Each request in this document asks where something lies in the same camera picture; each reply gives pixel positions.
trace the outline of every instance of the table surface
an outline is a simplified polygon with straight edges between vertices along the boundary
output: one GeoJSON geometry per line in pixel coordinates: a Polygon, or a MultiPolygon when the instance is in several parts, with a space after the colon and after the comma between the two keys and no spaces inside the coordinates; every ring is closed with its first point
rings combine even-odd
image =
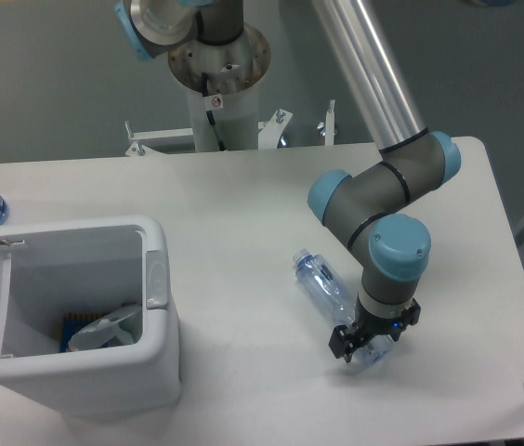
{"type": "Polygon", "coordinates": [[[292,255],[360,265],[308,210],[323,172],[379,161],[373,144],[0,164],[8,224],[147,214],[167,235],[184,391],[173,406],[69,418],[0,387],[0,444],[430,445],[524,437],[524,273],[483,145],[404,211],[431,232],[421,321],[360,373],[292,255]]]}

